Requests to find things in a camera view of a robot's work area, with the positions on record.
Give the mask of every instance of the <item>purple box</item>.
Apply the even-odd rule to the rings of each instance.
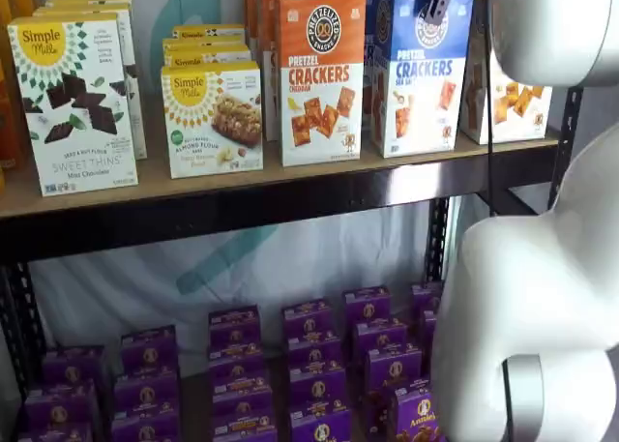
[[[120,357],[125,373],[160,366],[178,368],[176,329],[172,325],[124,335]]]
[[[411,342],[372,348],[366,357],[366,394],[422,375],[422,350]]]
[[[243,415],[232,414],[214,418],[213,442],[277,442],[278,428],[271,408],[262,408]]]
[[[290,369],[290,402],[346,397],[346,371],[341,362],[312,362]]]
[[[406,325],[397,318],[377,318],[370,322],[357,323],[354,330],[353,356],[357,364],[372,348],[384,347],[390,343],[406,341]]]
[[[248,413],[273,405],[273,391],[266,369],[241,377],[213,380],[214,416],[228,413]]]
[[[334,330],[331,306],[325,299],[282,309],[283,332],[287,338],[298,338],[314,331]]]
[[[179,435],[178,401],[175,400],[161,404],[148,403],[118,412],[112,422],[114,442],[165,439]]]
[[[391,294],[387,287],[348,290],[342,298],[348,328],[359,322],[391,316]]]
[[[62,425],[19,435],[18,442],[92,442],[90,425]]]
[[[209,313],[211,346],[229,343],[260,342],[260,315],[258,307],[226,309]]]
[[[101,434],[101,415],[91,381],[55,384],[31,389],[25,401],[28,427],[45,429],[68,423],[90,424]]]
[[[341,361],[341,341],[332,331],[316,331],[288,339],[288,365],[302,366],[311,362]]]
[[[264,369],[262,346],[258,342],[232,343],[209,352],[211,378],[241,376]]]
[[[422,311],[438,311],[443,295],[443,281],[413,284],[411,294],[411,319],[414,323],[418,323]]]
[[[428,381],[417,381],[395,387],[390,401],[388,417],[390,440],[421,439],[445,442],[434,414]]]
[[[144,403],[178,400],[178,374],[176,368],[143,368],[123,374],[114,386],[116,411],[125,411]]]
[[[290,442],[350,442],[352,416],[345,400],[329,399],[290,408]]]

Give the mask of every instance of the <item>stacked purple boxes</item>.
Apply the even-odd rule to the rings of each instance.
[[[209,337],[213,441],[277,441],[257,306],[211,312]]]
[[[286,307],[281,316],[291,441],[349,441],[346,371],[331,306],[325,299],[317,299]]]
[[[121,338],[124,374],[114,385],[114,442],[179,440],[178,345],[173,325]]]

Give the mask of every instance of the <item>product packaging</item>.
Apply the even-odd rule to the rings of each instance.
[[[117,17],[9,25],[43,196],[137,184]]]
[[[121,338],[120,357],[125,373],[140,368],[178,368],[178,346],[173,325],[126,334]]]
[[[359,159],[366,0],[279,0],[281,161]]]
[[[214,416],[229,413],[248,413],[273,405],[273,391],[266,369],[244,376],[213,379]]]
[[[255,62],[163,68],[162,89],[172,178],[262,169]]]
[[[440,26],[429,2],[376,2],[371,137],[385,158],[456,144],[473,0],[450,0]]]
[[[479,144],[487,144],[486,0],[475,0],[464,80],[460,127]],[[552,88],[520,84],[509,78],[490,51],[492,141],[540,139],[545,136]]]
[[[281,313],[287,338],[298,338],[314,331],[334,330],[333,311],[325,299],[285,307]]]

